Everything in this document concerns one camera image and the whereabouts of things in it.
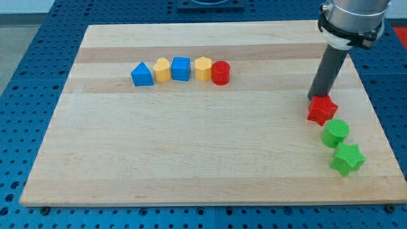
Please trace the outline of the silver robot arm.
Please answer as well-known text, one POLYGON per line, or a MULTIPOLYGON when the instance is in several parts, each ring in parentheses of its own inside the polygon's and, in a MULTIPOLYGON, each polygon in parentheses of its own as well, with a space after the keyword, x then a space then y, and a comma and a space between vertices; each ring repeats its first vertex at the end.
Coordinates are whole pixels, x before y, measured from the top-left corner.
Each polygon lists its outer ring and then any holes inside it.
POLYGON ((384 32, 390 5, 391 0, 326 0, 319 8, 318 27, 332 48, 369 50, 384 32))

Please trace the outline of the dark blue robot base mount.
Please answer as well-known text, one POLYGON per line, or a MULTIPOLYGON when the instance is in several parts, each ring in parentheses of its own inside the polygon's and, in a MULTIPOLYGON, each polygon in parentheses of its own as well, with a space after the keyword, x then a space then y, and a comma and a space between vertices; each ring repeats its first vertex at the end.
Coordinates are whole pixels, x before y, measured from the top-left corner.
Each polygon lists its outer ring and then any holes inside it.
POLYGON ((244 0, 175 0, 178 10, 242 10, 244 0))

